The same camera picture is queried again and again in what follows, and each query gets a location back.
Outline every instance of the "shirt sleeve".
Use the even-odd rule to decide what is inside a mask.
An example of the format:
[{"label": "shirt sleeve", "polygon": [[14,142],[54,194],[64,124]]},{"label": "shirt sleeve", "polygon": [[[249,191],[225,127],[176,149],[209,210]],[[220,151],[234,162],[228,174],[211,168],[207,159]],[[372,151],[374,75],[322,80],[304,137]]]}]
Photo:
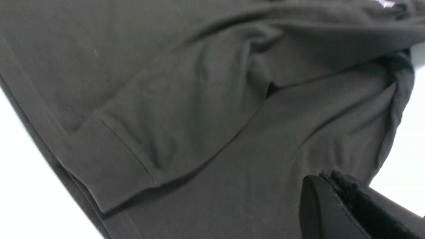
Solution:
[{"label": "shirt sleeve", "polygon": [[336,10],[279,5],[194,31],[93,112],[58,160],[108,212],[207,164],[241,133],[271,83],[282,90],[425,39],[423,24],[360,28],[364,12],[337,10],[350,17],[300,21]]}]

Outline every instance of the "white surface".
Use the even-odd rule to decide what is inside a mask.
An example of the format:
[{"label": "white surface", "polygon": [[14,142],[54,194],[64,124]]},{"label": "white surface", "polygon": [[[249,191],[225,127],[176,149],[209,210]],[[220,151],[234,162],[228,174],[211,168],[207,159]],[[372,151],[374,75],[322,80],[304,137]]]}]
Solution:
[{"label": "white surface", "polygon": [[393,148],[370,187],[425,215],[425,44],[412,48],[416,81]]},{"label": "white surface", "polygon": [[[425,44],[413,49],[416,84],[391,154],[371,186],[425,215]],[[0,238],[101,239],[0,93]]]}]

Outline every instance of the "clothing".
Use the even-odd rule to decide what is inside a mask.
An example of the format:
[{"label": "clothing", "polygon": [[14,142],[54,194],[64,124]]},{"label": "clothing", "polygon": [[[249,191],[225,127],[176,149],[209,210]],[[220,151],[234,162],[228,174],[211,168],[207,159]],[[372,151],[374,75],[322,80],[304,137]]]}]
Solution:
[{"label": "clothing", "polygon": [[369,182],[425,3],[0,3],[2,87],[106,238],[300,238],[302,178]]}]

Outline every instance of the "sleeve hem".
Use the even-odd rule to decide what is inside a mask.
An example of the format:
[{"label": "sleeve hem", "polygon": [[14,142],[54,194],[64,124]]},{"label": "sleeve hem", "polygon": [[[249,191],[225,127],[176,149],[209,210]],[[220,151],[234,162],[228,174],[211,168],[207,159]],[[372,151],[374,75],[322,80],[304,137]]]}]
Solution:
[{"label": "sleeve hem", "polygon": [[155,186],[136,155],[94,117],[85,120],[57,155],[63,167],[86,186],[103,213]]}]

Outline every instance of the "gray fabric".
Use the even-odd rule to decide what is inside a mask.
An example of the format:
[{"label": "gray fabric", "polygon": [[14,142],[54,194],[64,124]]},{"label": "gray fabric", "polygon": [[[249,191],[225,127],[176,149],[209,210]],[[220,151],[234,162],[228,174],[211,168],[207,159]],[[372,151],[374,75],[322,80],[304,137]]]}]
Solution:
[{"label": "gray fabric", "polygon": [[2,86],[111,238],[299,238],[305,175],[379,170],[425,40],[421,1],[0,4]]}]

